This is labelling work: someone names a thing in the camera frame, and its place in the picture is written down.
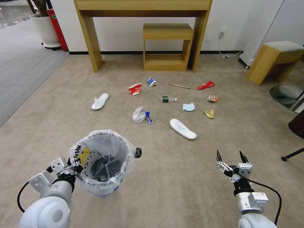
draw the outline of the plastic bottle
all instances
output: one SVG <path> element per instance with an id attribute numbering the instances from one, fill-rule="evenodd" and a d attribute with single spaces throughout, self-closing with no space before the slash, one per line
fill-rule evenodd
<path id="1" fill-rule="evenodd" d="M 161 97 L 161 101 L 164 102 L 164 103 L 167 103 L 167 102 L 171 102 L 171 101 L 177 101 L 177 98 L 172 98 L 172 97 Z"/>

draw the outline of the white slipper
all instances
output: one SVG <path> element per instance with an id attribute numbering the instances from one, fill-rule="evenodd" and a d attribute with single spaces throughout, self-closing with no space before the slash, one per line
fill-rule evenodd
<path id="1" fill-rule="evenodd" d="M 98 99 L 95 98 L 95 102 L 92 105 L 91 109 L 93 109 L 93 110 L 101 109 L 105 105 L 105 102 L 107 101 L 108 98 L 109 98 L 109 95 L 107 93 L 104 93 Z"/>
<path id="2" fill-rule="evenodd" d="M 197 135 L 193 131 L 190 131 L 181 121 L 178 119 L 171 119 L 170 126 L 176 132 L 180 133 L 182 136 L 186 137 L 187 139 L 196 139 Z"/>

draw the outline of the white appliance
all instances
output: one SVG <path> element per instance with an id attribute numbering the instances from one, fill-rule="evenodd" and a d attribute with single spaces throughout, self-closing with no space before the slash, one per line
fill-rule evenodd
<path id="1" fill-rule="evenodd" d="M 290 41 L 304 44 L 303 0 L 255 0 L 252 10 L 258 16 L 251 22 L 250 38 L 239 61 L 248 69 L 263 43 Z"/>

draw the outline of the floor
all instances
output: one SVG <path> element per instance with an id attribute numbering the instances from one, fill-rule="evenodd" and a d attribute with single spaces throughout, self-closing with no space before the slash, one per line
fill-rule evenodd
<path id="1" fill-rule="evenodd" d="M 26 0 L 0 2 L 0 29 L 29 20 L 32 14 Z"/>
<path id="2" fill-rule="evenodd" d="M 44 48 L 31 20 L 0 30 L 0 127 L 68 55 Z"/>
<path id="3" fill-rule="evenodd" d="M 89 56 L 69 56 L 0 128 L 1 227 L 17 226 L 22 213 L 16 197 L 23 184 L 53 159 L 67 157 L 73 144 L 96 129 L 120 133 L 142 148 L 142 157 L 106 199 L 77 182 L 71 227 L 236 227 L 240 215 L 234 187 L 216 167 L 217 149 L 227 164 L 240 162 L 242 150 L 253 163 L 251 178 L 280 192 L 283 207 L 278 227 L 302 227 L 304 157 L 301 154 L 288 162 L 280 157 L 303 147 L 304 141 L 287 126 L 296 114 L 269 95 L 277 83 L 255 86 L 235 57 L 222 60 L 220 55 L 201 55 L 197 73 L 144 72 L 140 55 L 103 59 L 102 68 L 93 73 Z M 300 62 L 285 83 L 303 87 L 303 73 Z M 158 86 L 150 88 L 149 77 Z M 209 80 L 214 87 L 196 89 Z M 127 87 L 139 82 L 142 92 L 129 95 Z M 94 98 L 104 92 L 110 95 L 105 106 L 91 110 Z M 209 94 L 218 95 L 218 102 L 207 102 Z M 178 101 L 159 101 L 168 95 Z M 196 110 L 182 111 L 182 104 L 191 102 Z M 132 121 L 132 113 L 141 105 L 151 111 L 153 125 Z M 204 114 L 208 109 L 214 109 L 214 119 Z M 197 138 L 191 141 L 173 131 L 171 118 L 181 120 Z M 267 193 L 270 203 L 264 215 L 273 221 L 277 196 L 255 184 L 252 188 Z M 21 203 L 27 208 L 38 198 L 26 187 Z"/>

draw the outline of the red snack wrapper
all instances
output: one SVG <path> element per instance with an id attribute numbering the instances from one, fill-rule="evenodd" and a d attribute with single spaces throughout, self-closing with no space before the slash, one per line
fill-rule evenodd
<path id="1" fill-rule="evenodd" d="M 214 82 L 213 81 L 209 81 L 206 84 L 197 87 L 197 89 L 198 90 L 202 90 L 202 89 L 206 89 L 206 88 L 213 87 L 213 86 L 215 86 Z"/>
<path id="2" fill-rule="evenodd" d="M 137 95 L 142 90 L 142 84 L 141 83 L 134 84 L 130 86 L 128 89 L 131 95 Z"/>

